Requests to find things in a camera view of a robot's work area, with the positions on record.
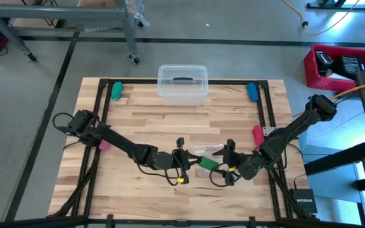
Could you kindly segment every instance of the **wooden table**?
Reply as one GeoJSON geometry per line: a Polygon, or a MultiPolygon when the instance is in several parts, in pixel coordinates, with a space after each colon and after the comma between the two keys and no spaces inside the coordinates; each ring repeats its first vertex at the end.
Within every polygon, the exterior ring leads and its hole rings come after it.
{"type": "MultiPolygon", "coordinates": [[[[99,80],[84,78],[76,111],[93,110],[99,80]]],[[[284,127],[291,122],[284,81],[269,80],[269,85],[276,123],[284,127]]],[[[268,125],[264,96],[262,100],[268,125]]],[[[151,144],[160,151],[171,152],[176,148],[176,139],[184,137],[186,149],[226,144],[226,139],[233,139],[237,151],[250,153],[255,148],[252,129],[259,124],[259,116],[244,85],[209,85],[204,105],[187,107],[163,105],[156,84],[124,84],[120,100],[110,102],[106,123],[133,142],[151,144]]],[[[69,137],[67,144],[76,140],[69,137]]],[[[64,151],[49,214],[57,211],[75,189],[83,152],[81,144],[64,151]]],[[[291,188],[294,177],[305,170],[297,150],[288,147],[287,153],[285,172],[291,188]]],[[[266,170],[252,180],[241,179],[235,186],[219,188],[208,177],[199,177],[200,169],[194,166],[188,171],[189,184],[172,187],[164,178],[142,174],[126,153],[111,147],[101,152],[90,218],[105,219],[107,214],[114,214],[117,219],[248,220],[254,216],[258,221],[275,220],[266,170]]],[[[305,176],[297,179],[297,186],[307,187],[305,176]]],[[[83,211],[85,195],[79,213],[83,211]]],[[[279,190],[278,197],[281,216],[285,217],[279,190]]]]}

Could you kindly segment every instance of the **concrete floor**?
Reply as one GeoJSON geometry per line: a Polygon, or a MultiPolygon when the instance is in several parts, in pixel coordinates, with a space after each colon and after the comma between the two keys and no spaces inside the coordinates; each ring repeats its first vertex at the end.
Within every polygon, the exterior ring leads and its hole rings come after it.
{"type": "MultiPolygon", "coordinates": [[[[293,1],[293,4],[305,13],[313,31],[326,28],[344,15],[344,12],[335,11],[306,11],[305,2],[301,1],[293,1]]],[[[138,29],[137,37],[365,42],[363,12],[352,12],[333,30],[312,37],[299,31],[299,17],[278,0],[236,0],[231,4],[220,0],[152,0],[146,5],[146,18],[151,26],[138,29]]],[[[26,45],[38,57],[38,63],[27,62],[11,44],[8,45],[9,54],[0,57],[0,220],[13,194],[69,42],[28,41],[26,45]]],[[[304,109],[311,94],[332,95],[305,86],[302,61],[309,47],[139,43],[138,49],[141,62],[134,66],[126,58],[129,55],[126,44],[77,43],[53,113],[73,112],[83,77],[156,77],[160,65],[173,63],[205,65],[209,77],[214,79],[283,79],[293,113],[304,109]]],[[[357,130],[359,134],[365,134],[364,127],[355,128],[356,125],[364,126],[364,116],[359,115],[361,106],[358,102],[346,101],[340,108],[342,110],[331,123],[333,131],[324,131],[322,125],[308,131],[308,146],[344,149],[358,143],[349,140],[345,144],[344,139],[355,135],[357,130]]],[[[46,216],[64,144],[65,136],[50,125],[17,219],[46,216]]],[[[321,183],[322,179],[313,177],[311,186],[321,183]]],[[[355,219],[357,209],[348,206],[344,199],[333,201],[324,193],[318,195],[319,218],[359,223],[355,219]],[[345,204],[346,215],[339,213],[338,207],[345,204]]]]}

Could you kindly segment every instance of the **red crate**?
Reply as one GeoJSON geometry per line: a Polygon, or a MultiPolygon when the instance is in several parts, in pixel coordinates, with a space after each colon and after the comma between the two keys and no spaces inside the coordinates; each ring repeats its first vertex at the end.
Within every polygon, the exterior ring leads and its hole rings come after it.
{"type": "Polygon", "coordinates": [[[316,51],[323,51],[333,61],[340,61],[342,55],[359,57],[364,62],[365,67],[365,49],[356,49],[348,47],[327,46],[315,44],[304,58],[305,76],[307,86],[314,89],[325,89],[330,91],[342,92],[355,87],[355,82],[342,79],[328,79],[319,76],[316,64],[316,51]]]}

